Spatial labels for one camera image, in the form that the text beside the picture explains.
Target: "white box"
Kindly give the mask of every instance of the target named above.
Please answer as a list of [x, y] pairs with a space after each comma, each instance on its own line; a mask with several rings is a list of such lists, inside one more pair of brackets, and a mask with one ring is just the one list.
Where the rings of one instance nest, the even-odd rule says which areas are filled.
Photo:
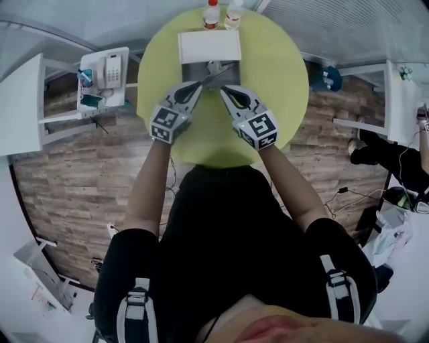
[[240, 61], [238, 31], [197, 31], [179, 33], [180, 64], [208, 61]]

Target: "wooden floor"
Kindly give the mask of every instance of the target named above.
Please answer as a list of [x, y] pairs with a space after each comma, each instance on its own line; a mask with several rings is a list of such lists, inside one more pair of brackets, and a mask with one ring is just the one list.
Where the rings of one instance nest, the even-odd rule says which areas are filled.
[[[46, 106], [48, 113], [72, 107], [76, 101], [73, 92], [52, 92], [51, 97], [54, 98]], [[356, 132], [334, 126], [332, 118], [355, 120], [363, 115], [375, 123], [383, 120], [383, 113], [383, 98], [372, 93], [368, 84], [345, 78], [344, 89], [337, 94], [310, 92], [304, 121], [283, 151], [324, 202], [341, 187], [368, 194], [383, 188], [387, 172], [379, 166], [351, 165], [347, 144]], [[90, 260], [103, 258], [109, 246], [106, 223], [121, 227], [130, 187], [151, 145], [143, 121], [135, 115], [115, 113], [99, 121], [108, 133], [98, 128], [53, 143], [43, 152], [14, 157], [19, 189], [37, 233], [58, 243], [56, 248], [47, 248], [53, 262], [62, 274], [89, 287], [97, 283]], [[50, 125], [50, 130], [79, 124]], [[192, 166], [177, 160], [175, 164], [177, 190]], [[267, 175], [262, 165], [255, 167]], [[170, 167], [167, 184], [172, 182]], [[329, 206], [335, 212], [361, 198], [352, 193], [340, 194]], [[172, 201], [172, 193], [167, 192], [162, 222], [167, 220]], [[352, 233], [362, 210], [374, 204], [377, 200], [367, 198], [339, 212], [336, 220]]]

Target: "white telephone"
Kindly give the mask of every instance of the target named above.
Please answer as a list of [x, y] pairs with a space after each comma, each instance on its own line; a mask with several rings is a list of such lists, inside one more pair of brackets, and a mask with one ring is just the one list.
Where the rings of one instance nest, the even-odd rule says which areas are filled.
[[119, 88], [122, 77], [122, 56], [102, 57], [97, 62], [97, 88]]

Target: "round yellow table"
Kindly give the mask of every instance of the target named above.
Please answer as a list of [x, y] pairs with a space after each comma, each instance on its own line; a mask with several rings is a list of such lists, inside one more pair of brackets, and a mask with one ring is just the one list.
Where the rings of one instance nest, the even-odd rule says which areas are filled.
[[[222, 7], [218, 29], [224, 29]], [[139, 67], [137, 114], [149, 127], [156, 104], [170, 87], [182, 82], [178, 34], [200, 31], [202, 9], [182, 13], [151, 40]], [[290, 37], [268, 18], [246, 11], [239, 28], [241, 86], [255, 92], [279, 125], [276, 145], [284, 147], [300, 126], [308, 102], [308, 76]], [[175, 142], [172, 153], [184, 162], [211, 167], [238, 167], [260, 162], [258, 153], [233, 131], [232, 119], [219, 89], [202, 91], [193, 122]]]

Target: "white bottle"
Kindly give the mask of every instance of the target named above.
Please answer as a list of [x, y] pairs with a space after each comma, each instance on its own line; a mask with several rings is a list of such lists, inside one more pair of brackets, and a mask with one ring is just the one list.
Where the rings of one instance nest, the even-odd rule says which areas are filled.
[[238, 29], [244, 11], [243, 0], [232, 0], [227, 8], [227, 15], [225, 16], [225, 29]]
[[205, 29], [216, 29], [221, 16], [221, 8], [217, 0], [208, 0], [208, 4], [202, 12], [202, 22]]

